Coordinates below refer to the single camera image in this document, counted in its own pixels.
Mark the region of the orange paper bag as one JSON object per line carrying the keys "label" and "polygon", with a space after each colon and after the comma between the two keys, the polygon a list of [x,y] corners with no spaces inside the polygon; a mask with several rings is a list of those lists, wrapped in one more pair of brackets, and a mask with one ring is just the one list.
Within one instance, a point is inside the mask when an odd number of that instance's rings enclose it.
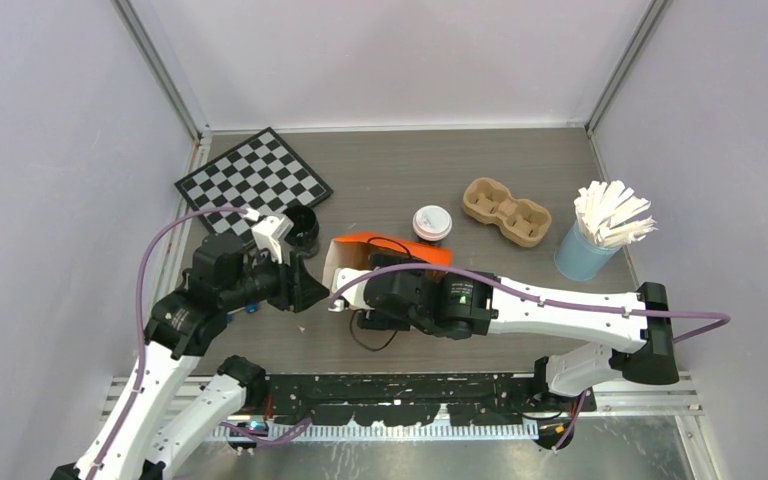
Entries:
{"label": "orange paper bag", "polygon": [[[451,251],[442,247],[391,235],[358,232],[336,237],[331,241],[323,267],[323,283],[335,291],[339,281],[338,271],[342,268],[374,270],[380,267],[412,262],[449,265],[451,259]],[[350,307],[346,307],[346,309],[352,312],[348,322],[348,331],[352,340],[368,352],[384,350],[399,332],[410,330],[409,323],[389,320],[378,312],[357,310]],[[357,331],[360,329],[389,331],[392,335],[382,345],[373,347],[358,338]]]}

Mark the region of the dark translucent coffee cup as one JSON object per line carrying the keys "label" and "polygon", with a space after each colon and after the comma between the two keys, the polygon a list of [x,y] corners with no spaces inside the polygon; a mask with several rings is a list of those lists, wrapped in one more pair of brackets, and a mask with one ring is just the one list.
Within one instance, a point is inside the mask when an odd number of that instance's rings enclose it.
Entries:
{"label": "dark translucent coffee cup", "polygon": [[424,244],[424,245],[430,245],[434,247],[440,247],[443,245],[445,239],[426,239],[422,237],[418,237],[418,242]]}

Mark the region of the white plastic cup lid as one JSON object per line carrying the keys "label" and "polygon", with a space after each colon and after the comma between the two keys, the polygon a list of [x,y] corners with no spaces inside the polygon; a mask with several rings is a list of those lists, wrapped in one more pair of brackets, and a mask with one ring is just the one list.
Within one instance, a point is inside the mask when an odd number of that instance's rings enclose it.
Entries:
{"label": "white plastic cup lid", "polygon": [[416,210],[412,217],[412,228],[417,237],[445,239],[452,230],[450,213],[438,205],[425,205]]}

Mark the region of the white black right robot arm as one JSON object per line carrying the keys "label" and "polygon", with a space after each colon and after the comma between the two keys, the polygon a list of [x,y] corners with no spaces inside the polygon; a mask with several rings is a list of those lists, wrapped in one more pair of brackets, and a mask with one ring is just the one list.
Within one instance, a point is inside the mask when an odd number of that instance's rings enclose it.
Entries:
{"label": "white black right robot arm", "polygon": [[529,333],[583,341],[571,352],[536,361],[530,392],[544,410],[619,377],[643,385],[671,385],[679,378],[671,323],[637,315],[648,306],[640,293],[546,289],[491,273],[411,263],[377,275],[342,268],[331,290],[342,307],[368,311],[391,330],[414,328],[452,340]]}

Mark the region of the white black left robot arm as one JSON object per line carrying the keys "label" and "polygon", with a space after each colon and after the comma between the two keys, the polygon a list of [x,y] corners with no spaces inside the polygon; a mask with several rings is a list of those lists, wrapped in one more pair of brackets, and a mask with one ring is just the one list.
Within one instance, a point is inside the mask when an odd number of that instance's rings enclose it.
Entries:
{"label": "white black left robot arm", "polygon": [[208,236],[194,251],[182,283],[152,307],[126,390],[101,432],[77,462],[57,467],[53,478],[172,478],[221,421],[265,405],[265,370],[232,355],[196,400],[169,424],[163,422],[179,388],[226,329],[228,315],[261,302],[300,313],[328,294],[294,251],[251,252],[234,234]]}

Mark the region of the black cup stack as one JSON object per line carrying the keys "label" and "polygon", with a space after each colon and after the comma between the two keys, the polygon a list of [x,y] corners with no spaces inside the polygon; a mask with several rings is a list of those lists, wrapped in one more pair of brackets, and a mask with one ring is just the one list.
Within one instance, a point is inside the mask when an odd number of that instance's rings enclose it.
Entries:
{"label": "black cup stack", "polygon": [[294,204],[284,215],[292,222],[285,241],[303,259],[310,259],[319,252],[320,226],[314,210],[308,206]]}

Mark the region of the blue red toy car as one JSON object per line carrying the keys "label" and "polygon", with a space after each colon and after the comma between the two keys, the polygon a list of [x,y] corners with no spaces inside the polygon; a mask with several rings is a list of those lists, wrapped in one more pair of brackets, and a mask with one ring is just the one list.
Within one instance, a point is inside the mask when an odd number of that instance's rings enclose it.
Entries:
{"label": "blue red toy car", "polygon": [[245,314],[245,315],[254,314],[254,313],[257,313],[259,310],[260,310],[260,305],[259,305],[258,303],[250,303],[250,304],[247,304],[247,305],[245,305],[245,306],[243,306],[243,307],[240,307],[240,308],[238,308],[238,309],[236,309],[236,310],[233,310],[233,311],[229,312],[229,313],[226,315],[226,323],[227,323],[227,324],[230,324],[231,322],[233,322],[233,321],[234,321],[234,319],[235,319],[235,318],[236,318],[238,315],[243,315],[243,314]]}

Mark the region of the black white chessboard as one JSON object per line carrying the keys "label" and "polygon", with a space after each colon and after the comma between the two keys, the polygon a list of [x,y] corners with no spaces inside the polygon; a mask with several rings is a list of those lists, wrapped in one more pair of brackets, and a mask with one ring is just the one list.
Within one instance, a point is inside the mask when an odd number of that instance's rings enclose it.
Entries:
{"label": "black white chessboard", "polygon": [[193,210],[247,207],[281,213],[295,204],[310,208],[333,189],[272,128],[267,127],[174,183]]}

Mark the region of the cardboard cup carrier tray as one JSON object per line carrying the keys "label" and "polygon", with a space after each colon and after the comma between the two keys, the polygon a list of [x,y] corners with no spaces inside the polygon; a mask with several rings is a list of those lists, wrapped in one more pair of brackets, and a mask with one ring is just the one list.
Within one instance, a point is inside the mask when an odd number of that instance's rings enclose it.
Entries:
{"label": "cardboard cup carrier tray", "polygon": [[537,246],[552,224],[545,207],[527,198],[515,198],[505,185],[488,177],[469,184],[462,196],[462,209],[479,223],[496,226],[503,237],[523,248]]}

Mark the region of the blue cup holder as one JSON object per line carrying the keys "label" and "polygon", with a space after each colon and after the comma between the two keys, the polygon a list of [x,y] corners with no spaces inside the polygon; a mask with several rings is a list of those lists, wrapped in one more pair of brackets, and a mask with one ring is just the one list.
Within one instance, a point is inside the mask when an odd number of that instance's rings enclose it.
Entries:
{"label": "blue cup holder", "polygon": [[555,251],[554,263],[566,278],[580,282],[589,281],[619,250],[619,247],[604,248],[593,244],[575,223]]}

